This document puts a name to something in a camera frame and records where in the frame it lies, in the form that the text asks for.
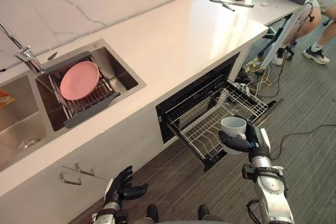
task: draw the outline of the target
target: chrome faucet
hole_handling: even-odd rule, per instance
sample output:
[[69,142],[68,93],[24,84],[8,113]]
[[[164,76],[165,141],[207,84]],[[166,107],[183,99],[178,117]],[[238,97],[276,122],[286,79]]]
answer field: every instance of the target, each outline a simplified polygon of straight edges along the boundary
[[30,46],[24,46],[0,20],[0,30],[2,30],[8,38],[19,48],[16,57],[23,61],[34,73],[41,73],[44,71],[43,66],[37,60]]

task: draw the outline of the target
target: marble backsplash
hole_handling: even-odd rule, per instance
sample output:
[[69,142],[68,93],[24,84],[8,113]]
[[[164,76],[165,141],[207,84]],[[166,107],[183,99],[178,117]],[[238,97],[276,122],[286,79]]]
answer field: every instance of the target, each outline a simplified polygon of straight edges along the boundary
[[[0,0],[0,19],[35,53],[65,44],[171,0]],[[18,61],[0,31],[0,69]]]

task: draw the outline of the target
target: drawer handle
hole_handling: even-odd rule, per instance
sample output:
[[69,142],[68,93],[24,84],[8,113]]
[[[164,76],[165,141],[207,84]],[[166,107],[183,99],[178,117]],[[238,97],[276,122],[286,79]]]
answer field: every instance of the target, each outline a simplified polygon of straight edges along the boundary
[[83,173],[83,174],[86,174],[86,175],[90,175],[90,176],[94,176],[94,170],[91,169],[90,172],[85,172],[84,170],[80,169],[79,168],[79,164],[78,163],[75,163],[75,167],[77,169],[78,172],[80,173]]
[[74,182],[74,181],[69,181],[69,180],[66,180],[64,178],[64,175],[63,173],[60,173],[59,174],[59,177],[61,178],[62,182],[65,183],[65,184],[71,184],[71,185],[77,185],[77,186],[80,186],[82,184],[82,180],[80,178],[77,178],[77,181],[78,182]]

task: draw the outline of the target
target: pink plate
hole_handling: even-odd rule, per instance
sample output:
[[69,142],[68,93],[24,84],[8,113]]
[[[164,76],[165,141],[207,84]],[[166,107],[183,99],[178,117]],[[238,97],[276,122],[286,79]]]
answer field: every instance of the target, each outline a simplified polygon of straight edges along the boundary
[[90,94],[99,81],[99,70],[91,61],[82,61],[66,72],[60,90],[67,100],[78,100]]

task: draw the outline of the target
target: floor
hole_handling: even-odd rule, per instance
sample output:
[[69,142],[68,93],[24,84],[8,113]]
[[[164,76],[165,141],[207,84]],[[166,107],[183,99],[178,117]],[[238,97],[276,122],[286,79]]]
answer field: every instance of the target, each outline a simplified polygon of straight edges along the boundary
[[[320,124],[336,124],[336,38],[325,47],[331,62],[321,66],[301,55],[321,33],[318,27],[299,40],[296,55],[287,62],[280,80],[283,98],[263,124],[270,138],[272,154],[279,151],[281,138],[292,132],[309,131]],[[265,41],[256,43],[253,58]],[[272,65],[271,80],[279,67]],[[261,94],[272,95],[276,85],[263,87]],[[200,204],[230,223],[252,223],[246,204],[256,198],[253,182],[241,177],[246,155],[225,156],[207,173],[181,141],[176,141],[134,174],[134,185],[149,183],[141,199],[126,201],[129,223],[145,216],[146,207],[156,204],[160,221],[195,220]],[[285,168],[289,187],[288,202],[296,223],[336,223],[336,127],[323,127],[309,135],[286,139],[281,157],[274,162]],[[90,223],[91,214],[102,205],[97,202],[71,223]]]

